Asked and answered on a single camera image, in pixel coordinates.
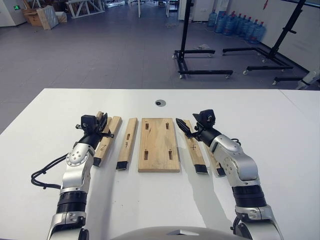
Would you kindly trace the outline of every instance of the black metal stand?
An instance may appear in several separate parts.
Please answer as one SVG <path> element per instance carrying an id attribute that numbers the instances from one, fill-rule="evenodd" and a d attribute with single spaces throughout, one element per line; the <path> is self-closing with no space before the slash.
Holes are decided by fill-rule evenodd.
<path id="1" fill-rule="evenodd" d="M 256 51 L 258 55 L 265 56 L 266 59 L 263 59 L 262 62 L 265 63 L 267 59 L 271 60 L 277 65 L 273 66 L 248 66 L 245 71 L 243 71 L 244 75 L 248 74 L 248 71 L 255 71 L 255 70 L 282 70 L 285 69 L 293 69 L 294 67 L 285 63 L 284 61 L 280 60 L 276 57 L 278 53 L 279 46 L 281 45 L 282 41 L 285 39 L 287 33 L 296 34 L 296 31 L 293 31 L 292 28 L 296 23 L 300 13 L 302 12 L 302 7 L 306 0 L 300 0 L 299 3 L 296 5 L 289 21 L 286 23 L 285 27 L 281 35 L 279 36 L 278 40 L 276 41 L 275 45 L 271 48 L 270 52 L 267 52 L 259 47 L 246 47 L 246 48 L 224 48 L 222 50 L 223 53 L 226 52 L 239 52 L 239 51 Z"/>
<path id="2" fill-rule="evenodd" d="M 289 82 L 289 81 L 298 82 L 298 81 L 302 81 L 305 85 L 310 86 L 310 84 L 305 82 L 305 81 L 303 81 L 303 79 L 304 79 L 303 77 L 299 77 L 299 76 L 276 76 L 274 78 L 274 81 L 273 81 L 272 85 L 274 86 L 278 82 Z M 318 79 L 317 82 L 318 82 L 318 86 L 320 88 L 320 79 Z"/>
<path id="3" fill-rule="evenodd" d="M 188 66 L 185 62 L 185 54 L 208 54 L 208 57 L 210 58 L 212 54 L 216 52 L 215 50 L 185 50 L 188 25 L 189 25 L 190 9 L 191 9 L 191 1 L 192 0 L 186 0 L 181 49 L 175 50 L 172 56 L 172 58 L 176 59 L 178 63 L 179 78 L 182 79 L 185 74 L 190 74 L 190 75 L 225 74 L 226 75 L 225 78 L 228 79 L 233 73 L 232 70 L 189 70 L 188 69 Z"/>

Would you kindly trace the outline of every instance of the blue water bottle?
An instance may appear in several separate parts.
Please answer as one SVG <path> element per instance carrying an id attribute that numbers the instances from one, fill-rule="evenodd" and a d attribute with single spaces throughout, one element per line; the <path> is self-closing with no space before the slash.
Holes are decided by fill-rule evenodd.
<path id="1" fill-rule="evenodd" d="M 216 20 L 217 20 L 217 16 L 218 14 L 216 14 L 216 10 L 214 9 L 212 13 L 210 13 L 209 15 L 209 19 L 208 19 L 208 23 L 207 26 L 208 27 L 214 27 L 216 24 Z"/>
<path id="2" fill-rule="evenodd" d="M 229 18 L 226 23 L 225 23 L 225 26 L 224 26 L 224 29 L 223 29 L 223 35 L 226 35 L 226 36 L 230 36 L 232 35 L 232 33 L 234 32 L 234 28 L 235 28 L 235 23 L 236 23 L 236 15 L 233 15 L 231 18 Z"/>
<path id="3" fill-rule="evenodd" d="M 235 15 L 235 12 L 236 12 L 236 11 L 233 11 L 233 12 L 228 16 L 227 21 L 230 20 L 230 19 Z"/>
<path id="4" fill-rule="evenodd" d="M 254 24 L 251 24 L 248 27 L 248 30 L 245 33 L 244 40 L 249 41 L 249 39 L 250 39 L 251 35 L 254 33 L 254 30 L 256 29 L 256 27 L 258 27 L 258 19 L 254 20 Z"/>
<path id="5" fill-rule="evenodd" d="M 239 13 L 239 16 L 238 16 L 238 17 L 235 17 L 234 20 L 235 20 L 235 21 L 234 21 L 234 29 L 233 29 L 233 32 L 236 31 L 239 22 L 242 20 L 242 19 L 241 19 L 241 13 Z"/>
<path id="6" fill-rule="evenodd" d="M 223 13 L 222 16 L 216 21 L 214 32 L 217 34 L 221 34 L 224 31 L 226 21 L 227 16 L 225 15 L 225 13 Z"/>
<path id="7" fill-rule="evenodd" d="M 241 30 L 244 26 L 244 23 L 246 22 L 246 17 L 247 17 L 247 15 L 244 15 L 243 18 L 238 21 L 238 24 L 235 29 L 235 34 L 240 35 Z"/>
<path id="8" fill-rule="evenodd" d="M 251 17 L 249 17 L 247 21 L 244 21 L 243 27 L 241 29 L 241 33 L 239 35 L 240 37 L 246 36 L 246 32 L 251 24 L 252 24 Z"/>
<path id="9" fill-rule="evenodd" d="M 263 26 L 263 24 L 264 24 L 264 22 L 262 21 L 262 22 L 260 23 L 260 25 L 257 26 L 257 27 L 254 29 L 254 31 L 253 31 L 250 39 L 249 39 L 249 43 L 251 43 L 251 44 L 258 44 L 258 43 L 261 42 L 261 39 L 262 39 L 262 37 L 264 36 L 264 34 L 265 34 L 265 32 L 266 32 L 266 28 Z"/>

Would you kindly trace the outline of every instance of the cardboard box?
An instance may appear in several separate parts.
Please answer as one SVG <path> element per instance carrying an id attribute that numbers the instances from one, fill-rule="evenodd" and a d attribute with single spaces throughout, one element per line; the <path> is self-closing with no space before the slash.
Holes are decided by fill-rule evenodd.
<path id="1" fill-rule="evenodd" d="M 54 8 L 50 5 L 36 10 L 44 30 L 50 30 L 58 25 L 58 19 Z"/>
<path id="2" fill-rule="evenodd" d="M 67 14 L 64 11 L 56 11 L 55 15 L 58 18 L 58 22 L 60 24 L 67 22 Z"/>

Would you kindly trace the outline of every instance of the wooden plank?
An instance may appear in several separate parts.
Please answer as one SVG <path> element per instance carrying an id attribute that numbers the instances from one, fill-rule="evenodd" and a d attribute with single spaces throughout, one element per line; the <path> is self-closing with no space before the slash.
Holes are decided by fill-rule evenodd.
<path id="1" fill-rule="evenodd" d="M 127 169 L 128 162 L 130 162 L 132 151 L 136 139 L 137 118 L 130 118 L 125 130 L 122 147 L 120 150 L 118 162 L 116 164 L 117 170 Z"/>
<path id="2" fill-rule="evenodd" d="M 138 172 L 179 172 L 172 118 L 142 118 Z"/>
<path id="3" fill-rule="evenodd" d="M 98 120 L 98 121 L 100 121 L 101 119 L 102 119 L 102 117 L 103 117 L 103 113 L 102 113 L 102 111 L 98 111 L 98 113 L 96 114 L 96 119 Z"/>
<path id="4" fill-rule="evenodd" d="M 23 0 L 23 3 L 24 3 L 24 5 L 25 5 L 25 7 L 26 7 L 27 9 L 31 9 L 31 7 L 30 7 L 30 5 L 29 5 L 29 3 L 28 3 L 27 0 Z"/>
<path id="5" fill-rule="evenodd" d="M 216 172 L 216 174 L 218 176 L 225 176 L 226 175 L 225 170 L 220 166 L 219 162 L 215 159 L 214 154 L 210 151 L 210 148 L 207 145 L 205 145 L 204 147 L 206 152 L 209 155 L 209 159 L 212 163 L 213 169 Z"/>
<path id="6" fill-rule="evenodd" d="M 108 153 L 108 150 L 111 146 L 111 144 L 113 143 L 114 139 L 117 136 L 117 132 L 119 130 L 119 127 L 121 125 L 122 119 L 119 116 L 114 116 L 112 117 L 110 123 L 108 124 L 109 121 L 107 121 L 107 124 L 103 130 L 104 133 L 107 133 L 107 129 L 110 129 L 110 132 L 112 134 L 114 134 L 114 138 L 111 137 L 103 137 L 98 148 L 95 151 L 95 155 L 93 158 L 93 165 L 99 167 L 102 160 L 104 160 L 106 158 L 106 155 Z"/>
<path id="7" fill-rule="evenodd" d="M 190 131 L 192 131 L 193 128 L 190 121 L 184 120 L 184 122 L 190 128 Z M 194 138 L 187 138 L 186 135 L 184 135 L 184 138 L 195 168 L 195 172 L 197 174 L 208 174 L 206 163 L 199 148 L 198 141 Z"/>

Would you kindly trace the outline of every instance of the black cable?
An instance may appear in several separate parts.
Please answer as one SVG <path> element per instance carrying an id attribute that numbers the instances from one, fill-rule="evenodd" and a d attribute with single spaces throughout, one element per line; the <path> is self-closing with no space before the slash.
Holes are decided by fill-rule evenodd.
<path id="1" fill-rule="evenodd" d="M 241 146 L 241 142 L 239 141 L 238 138 L 231 138 L 232 141 L 235 141 L 239 146 Z"/>
<path id="2" fill-rule="evenodd" d="M 236 226 L 239 224 L 239 222 L 240 222 L 240 218 L 238 218 L 238 216 L 236 216 L 233 221 L 233 225 L 232 225 L 232 233 L 234 235 L 236 235 Z"/>
<path id="3" fill-rule="evenodd" d="M 57 165 L 58 163 L 61 163 L 63 160 L 66 159 L 67 154 L 53 160 L 48 165 L 46 165 L 44 168 L 40 169 L 39 171 L 36 171 L 32 173 L 31 175 L 31 183 L 33 185 L 36 185 L 38 187 L 43 187 L 43 189 L 46 188 L 52 188 L 52 189 L 61 189 L 61 186 L 58 184 L 51 184 L 51 183 L 44 183 L 41 181 L 36 180 L 37 177 L 39 177 L 41 174 L 46 174 L 49 169 Z"/>

